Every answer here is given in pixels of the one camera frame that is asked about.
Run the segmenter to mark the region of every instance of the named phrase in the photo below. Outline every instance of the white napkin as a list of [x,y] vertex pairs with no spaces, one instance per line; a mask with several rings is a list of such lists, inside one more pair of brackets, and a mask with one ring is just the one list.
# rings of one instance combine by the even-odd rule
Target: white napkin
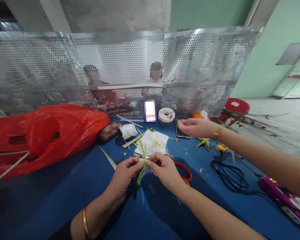
[[[153,143],[153,140],[157,139],[158,142],[161,144],[160,149],[157,149],[157,146]],[[147,130],[144,135],[141,138],[143,148],[147,146],[147,156],[150,156],[151,154],[155,152],[160,152],[164,154],[166,152],[167,142],[168,142],[169,136],[164,135],[159,132],[151,132],[150,130]],[[135,150],[138,154],[143,154],[140,143],[138,144],[138,147]]]

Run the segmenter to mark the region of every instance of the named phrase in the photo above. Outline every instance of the red plastic chair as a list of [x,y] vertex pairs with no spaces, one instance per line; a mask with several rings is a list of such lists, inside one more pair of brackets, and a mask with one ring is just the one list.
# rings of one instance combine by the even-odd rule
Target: red plastic chair
[[[234,124],[236,121],[238,121],[240,118],[242,118],[244,115],[246,115],[249,112],[250,105],[241,99],[229,98],[224,108],[226,110],[241,114],[236,119],[233,119],[230,122],[229,126],[231,126],[232,124]],[[228,116],[223,114],[219,116],[219,120],[224,123],[228,120],[228,118],[229,118]]]

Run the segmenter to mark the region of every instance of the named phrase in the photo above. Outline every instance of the green wall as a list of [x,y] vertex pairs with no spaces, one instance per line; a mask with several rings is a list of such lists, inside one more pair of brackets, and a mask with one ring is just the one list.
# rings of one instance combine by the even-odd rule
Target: green wall
[[292,66],[276,65],[290,43],[300,43],[300,0],[280,0],[231,97],[267,97]]
[[170,31],[242,26],[253,0],[171,0]]
[[[172,0],[170,30],[243,25],[253,0]],[[280,0],[231,97],[267,97],[291,66],[277,61],[300,43],[300,0]]]

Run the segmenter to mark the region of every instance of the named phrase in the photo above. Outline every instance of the bracelet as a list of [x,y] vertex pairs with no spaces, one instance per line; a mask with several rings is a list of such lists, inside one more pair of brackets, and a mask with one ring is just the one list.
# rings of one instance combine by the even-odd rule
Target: bracelet
[[221,134],[222,129],[225,127],[225,125],[220,125],[220,127],[217,128],[217,130],[213,133],[213,139],[218,139],[218,137]]
[[87,227],[87,220],[86,220],[86,210],[87,210],[87,207],[85,207],[83,209],[83,226],[84,226],[84,230],[86,231],[87,238],[90,239],[89,233],[88,233],[88,227]]

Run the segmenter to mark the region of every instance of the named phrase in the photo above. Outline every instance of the red scissors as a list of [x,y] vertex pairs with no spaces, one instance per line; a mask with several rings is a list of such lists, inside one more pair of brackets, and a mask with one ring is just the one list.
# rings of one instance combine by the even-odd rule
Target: red scissors
[[183,169],[185,169],[187,171],[187,174],[189,175],[189,178],[186,178],[186,177],[182,176],[181,174],[180,174],[180,176],[183,180],[185,180],[187,182],[191,182],[192,181],[192,174],[191,174],[190,170],[185,165],[183,165],[182,163],[174,162],[174,164],[181,166]]

